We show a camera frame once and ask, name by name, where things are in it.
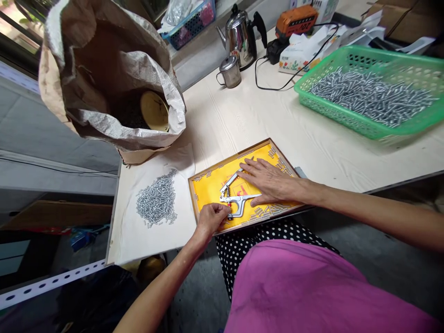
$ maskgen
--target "hand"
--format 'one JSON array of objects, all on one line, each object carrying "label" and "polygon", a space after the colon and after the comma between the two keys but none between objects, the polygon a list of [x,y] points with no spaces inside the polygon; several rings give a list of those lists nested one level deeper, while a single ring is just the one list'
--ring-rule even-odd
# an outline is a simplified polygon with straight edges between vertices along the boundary
[{"label": "hand", "polygon": [[203,206],[195,231],[197,237],[208,243],[230,211],[228,206],[220,203],[209,203]]},{"label": "hand", "polygon": [[308,179],[293,178],[263,159],[245,159],[240,167],[248,173],[238,171],[237,175],[262,192],[261,196],[251,201],[252,207],[278,201],[314,204],[315,187],[319,184]]}]

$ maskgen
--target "electric kettle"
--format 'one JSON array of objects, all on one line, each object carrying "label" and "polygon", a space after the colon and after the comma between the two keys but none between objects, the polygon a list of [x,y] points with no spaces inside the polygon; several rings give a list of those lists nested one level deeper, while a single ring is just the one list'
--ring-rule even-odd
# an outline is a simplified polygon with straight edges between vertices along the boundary
[{"label": "electric kettle", "polygon": [[233,5],[231,12],[231,16],[225,24],[225,35],[218,26],[216,29],[228,54],[238,57],[242,71],[250,67],[258,56],[253,27],[258,29],[264,48],[267,47],[267,31],[258,12],[254,13],[253,21],[248,19],[246,11],[237,8],[237,4]]}]

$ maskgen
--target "black power cord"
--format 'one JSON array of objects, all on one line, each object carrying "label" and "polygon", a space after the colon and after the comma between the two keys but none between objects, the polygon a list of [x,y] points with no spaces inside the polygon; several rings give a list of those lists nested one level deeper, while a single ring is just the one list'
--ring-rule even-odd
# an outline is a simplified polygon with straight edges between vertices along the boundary
[{"label": "black power cord", "polygon": [[259,86],[258,85],[258,72],[257,72],[257,68],[258,68],[258,61],[260,60],[260,59],[265,59],[267,56],[265,55],[265,56],[263,56],[262,58],[259,58],[258,60],[256,60],[256,63],[254,64],[254,79],[255,79],[255,81],[256,81],[256,87],[257,88],[259,88],[259,89],[262,89],[262,90],[273,90],[273,91],[280,91],[280,90],[282,90],[282,89],[284,89],[294,78],[295,78],[295,76],[296,75],[298,75],[304,68],[306,68],[314,59],[316,59],[316,57],[318,56],[318,54],[322,51],[322,49],[324,48],[324,46],[330,41],[330,39],[332,39],[332,37],[334,36],[334,35],[336,35],[336,33],[338,32],[338,30],[339,30],[339,24],[337,24],[337,23],[335,23],[335,22],[330,22],[330,23],[319,23],[319,24],[316,24],[316,25],[314,25],[314,26],[321,26],[321,25],[335,25],[336,26],[336,30],[334,31],[334,33],[329,37],[329,38],[327,38],[326,39],[326,41],[322,44],[322,46],[319,48],[319,51],[314,55],[314,57],[308,62],[308,64],[306,64],[304,67],[302,67],[301,69],[299,69],[289,80],[288,80],[288,82],[282,87],[282,88],[279,88],[279,89],[276,89],[276,88],[265,88],[265,87],[261,87],[261,86]]},{"label": "black power cord", "polygon": [[15,163],[21,163],[21,164],[28,164],[28,165],[32,165],[32,166],[35,166],[35,167],[41,167],[43,169],[49,169],[49,170],[59,171],[59,172],[63,172],[63,173],[110,173],[110,172],[118,171],[118,170],[88,171],[88,172],[64,171],[64,170],[59,170],[59,169],[53,169],[53,168],[50,168],[48,166],[41,166],[41,165],[38,165],[38,164],[33,164],[33,163],[28,163],[28,162],[22,162],[22,161],[17,161],[17,160],[10,160],[10,159],[6,159],[6,158],[3,158],[3,157],[0,157],[0,160],[6,160],[6,161],[15,162]]}]

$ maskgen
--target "yellow lid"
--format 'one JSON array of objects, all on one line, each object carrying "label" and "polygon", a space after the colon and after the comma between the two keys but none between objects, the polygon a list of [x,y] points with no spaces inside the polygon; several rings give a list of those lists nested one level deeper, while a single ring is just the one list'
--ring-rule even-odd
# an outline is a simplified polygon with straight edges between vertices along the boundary
[{"label": "yellow lid", "polygon": [[168,132],[168,108],[155,92],[145,92],[140,98],[143,120],[151,130]]}]

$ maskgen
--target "green plastic basket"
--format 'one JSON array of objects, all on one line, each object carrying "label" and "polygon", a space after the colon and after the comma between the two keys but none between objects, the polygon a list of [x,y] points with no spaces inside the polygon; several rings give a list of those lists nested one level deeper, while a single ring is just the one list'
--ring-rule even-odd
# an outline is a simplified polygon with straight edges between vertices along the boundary
[{"label": "green plastic basket", "polygon": [[[308,93],[314,83],[342,66],[343,72],[373,72],[386,83],[405,82],[416,89],[430,90],[435,101],[413,118],[390,128],[326,99]],[[366,136],[379,140],[387,136],[407,136],[425,130],[444,119],[444,60],[406,55],[362,46],[345,46],[334,51],[295,84],[301,104]]]}]

